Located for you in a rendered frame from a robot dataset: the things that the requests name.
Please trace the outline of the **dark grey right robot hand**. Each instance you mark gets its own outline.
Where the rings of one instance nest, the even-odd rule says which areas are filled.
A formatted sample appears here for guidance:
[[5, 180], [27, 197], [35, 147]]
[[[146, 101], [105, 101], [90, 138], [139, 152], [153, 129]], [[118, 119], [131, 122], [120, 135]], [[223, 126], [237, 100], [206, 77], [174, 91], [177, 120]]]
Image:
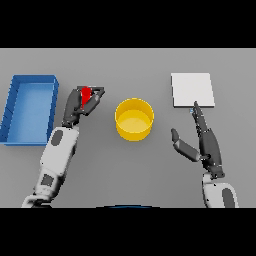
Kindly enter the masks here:
[[223, 178], [225, 174], [219, 143], [213, 130], [207, 126], [204, 114], [197, 102], [194, 102], [192, 116], [199, 139], [199, 149], [183, 141], [174, 128], [171, 129], [173, 147], [190, 161], [201, 162], [203, 168], [211, 174], [213, 179]]

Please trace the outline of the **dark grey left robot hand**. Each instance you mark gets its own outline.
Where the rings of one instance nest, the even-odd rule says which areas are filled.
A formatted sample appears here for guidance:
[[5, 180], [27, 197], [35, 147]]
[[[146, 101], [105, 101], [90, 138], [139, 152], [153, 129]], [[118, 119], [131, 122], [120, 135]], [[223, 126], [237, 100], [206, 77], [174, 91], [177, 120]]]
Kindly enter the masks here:
[[[91, 98], [84, 108], [81, 108], [80, 91], [83, 87], [91, 88]], [[73, 89], [66, 102], [62, 126], [66, 128], [73, 128], [77, 125], [81, 115], [88, 116], [97, 107], [104, 93], [105, 89], [97, 86], [77, 86]]]

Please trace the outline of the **red beaker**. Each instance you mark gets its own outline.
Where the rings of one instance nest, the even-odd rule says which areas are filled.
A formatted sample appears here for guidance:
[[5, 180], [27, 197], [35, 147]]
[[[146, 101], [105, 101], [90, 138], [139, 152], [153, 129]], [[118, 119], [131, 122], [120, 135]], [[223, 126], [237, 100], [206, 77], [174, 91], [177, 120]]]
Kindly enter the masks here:
[[91, 98], [91, 88], [90, 87], [83, 87], [80, 91], [81, 94], [81, 108], [87, 104], [87, 102]]

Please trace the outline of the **yellow bowl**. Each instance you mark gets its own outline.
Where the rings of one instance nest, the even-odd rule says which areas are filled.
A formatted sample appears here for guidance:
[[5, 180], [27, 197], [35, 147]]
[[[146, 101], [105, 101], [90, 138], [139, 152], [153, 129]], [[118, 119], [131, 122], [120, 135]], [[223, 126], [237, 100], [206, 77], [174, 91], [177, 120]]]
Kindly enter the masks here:
[[123, 139], [138, 142], [150, 134], [154, 122], [154, 111], [145, 100], [128, 98], [117, 106], [114, 120], [116, 130]]

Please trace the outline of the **pale square scale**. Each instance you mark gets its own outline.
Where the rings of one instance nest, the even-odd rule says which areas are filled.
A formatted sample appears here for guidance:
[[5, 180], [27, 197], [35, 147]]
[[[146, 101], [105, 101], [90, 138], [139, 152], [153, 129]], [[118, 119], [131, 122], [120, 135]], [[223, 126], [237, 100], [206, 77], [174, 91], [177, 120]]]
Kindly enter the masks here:
[[194, 102], [205, 108], [215, 106], [209, 73], [172, 73], [171, 86], [176, 108], [192, 108]]

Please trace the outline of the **blue tray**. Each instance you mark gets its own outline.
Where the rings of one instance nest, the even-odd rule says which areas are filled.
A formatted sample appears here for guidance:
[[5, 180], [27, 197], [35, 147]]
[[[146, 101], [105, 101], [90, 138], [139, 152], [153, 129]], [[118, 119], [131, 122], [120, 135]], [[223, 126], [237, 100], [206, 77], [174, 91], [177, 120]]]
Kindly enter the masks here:
[[53, 130], [58, 88], [55, 75], [13, 75], [0, 122], [0, 144], [45, 146]]

